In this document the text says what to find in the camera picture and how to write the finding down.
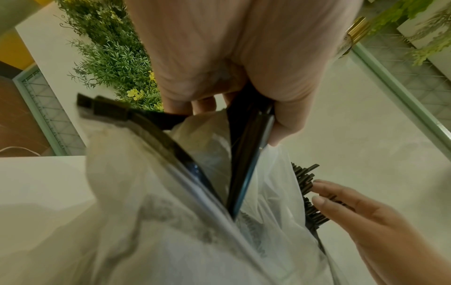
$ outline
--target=hand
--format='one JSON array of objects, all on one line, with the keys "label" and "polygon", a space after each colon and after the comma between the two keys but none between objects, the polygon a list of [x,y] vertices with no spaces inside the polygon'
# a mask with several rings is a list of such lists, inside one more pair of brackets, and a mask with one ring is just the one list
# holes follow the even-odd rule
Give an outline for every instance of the hand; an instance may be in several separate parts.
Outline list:
[{"label": "hand", "polygon": [[377,284],[451,284],[451,265],[396,210],[328,181],[316,180],[312,191],[320,195],[313,205],[348,232]]},{"label": "hand", "polygon": [[301,130],[362,0],[126,0],[165,112],[229,103],[248,80],[275,100],[270,144]]}]

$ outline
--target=green metal frame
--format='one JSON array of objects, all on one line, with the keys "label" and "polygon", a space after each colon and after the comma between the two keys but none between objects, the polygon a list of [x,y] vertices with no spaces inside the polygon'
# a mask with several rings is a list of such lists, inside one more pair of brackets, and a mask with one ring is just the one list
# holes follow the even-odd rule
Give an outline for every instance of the green metal frame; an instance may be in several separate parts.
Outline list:
[{"label": "green metal frame", "polygon": [[20,94],[22,95],[22,98],[27,104],[28,108],[30,109],[30,112],[33,115],[34,119],[36,120],[42,132],[44,133],[44,136],[46,137],[55,155],[66,156],[68,155],[67,152],[61,147],[58,139],[55,137],[54,133],[49,127],[47,120],[41,114],[38,106],[36,106],[33,98],[31,97],[31,94],[28,92],[27,88],[25,88],[25,86],[22,83],[26,78],[28,78],[33,72],[37,70],[39,70],[38,66],[36,64],[33,64],[26,70],[22,71],[19,75],[17,75],[13,79],[13,82],[16,85],[17,89],[19,90]]},{"label": "green metal frame", "polygon": [[438,121],[362,44],[353,47],[353,52],[377,75],[400,99],[413,115],[442,144],[432,139],[436,146],[451,160],[451,132]]}]

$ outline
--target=white cable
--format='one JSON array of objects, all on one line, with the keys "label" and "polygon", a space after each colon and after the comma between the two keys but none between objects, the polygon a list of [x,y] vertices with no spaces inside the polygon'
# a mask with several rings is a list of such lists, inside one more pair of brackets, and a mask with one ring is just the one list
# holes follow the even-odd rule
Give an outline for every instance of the white cable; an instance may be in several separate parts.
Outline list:
[{"label": "white cable", "polygon": [[3,151],[5,151],[5,150],[7,150],[7,149],[10,149],[10,148],[21,148],[21,149],[24,149],[24,150],[28,150],[29,152],[31,152],[31,153],[33,153],[33,154],[35,154],[35,155],[37,155],[37,156],[41,156],[40,154],[38,154],[38,153],[36,153],[36,152],[34,152],[34,151],[32,151],[32,150],[29,150],[29,149],[27,149],[27,148],[25,148],[25,147],[21,147],[21,146],[8,146],[8,147],[6,147],[6,148],[4,148],[4,149],[0,149],[0,153],[3,152]]}]

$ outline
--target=metal grid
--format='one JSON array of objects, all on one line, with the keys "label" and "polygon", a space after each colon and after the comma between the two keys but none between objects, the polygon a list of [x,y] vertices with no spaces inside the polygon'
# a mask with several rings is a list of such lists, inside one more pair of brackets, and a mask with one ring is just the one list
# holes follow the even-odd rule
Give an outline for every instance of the metal grid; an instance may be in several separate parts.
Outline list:
[{"label": "metal grid", "polygon": [[40,70],[22,80],[50,130],[67,155],[84,155],[85,144]]},{"label": "metal grid", "polygon": [[413,66],[414,47],[398,32],[399,24],[362,39],[362,44],[421,104],[451,130],[451,82],[431,62]]}]

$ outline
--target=green plant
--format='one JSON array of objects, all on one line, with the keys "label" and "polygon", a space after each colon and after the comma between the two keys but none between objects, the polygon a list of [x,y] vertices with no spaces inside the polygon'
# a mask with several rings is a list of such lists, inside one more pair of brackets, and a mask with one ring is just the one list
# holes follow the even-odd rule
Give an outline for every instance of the green plant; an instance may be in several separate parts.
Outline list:
[{"label": "green plant", "polygon": [[442,27],[446,27],[446,30],[438,33],[426,46],[410,52],[415,58],[414,65],[421,65],[429,56],[451,46],[451,2],[443,9],[437,11],[430,19],[422,23],[422,25],[408,40],[422,39]]},{"label": "green plant", "polygon": [[67,14],[65,23],[81,36],[71,41],[83,56],[72,78],[88,87],[112,86],[121,101],[162,111],[149,57],[122,0],[56,2]]},{"label": "green plant", "polygon": [[399,0],[372,20],[370,33],[373,34],[389,23],[402,17],[413,19],[418,13],[425,11],[434,0]]}]

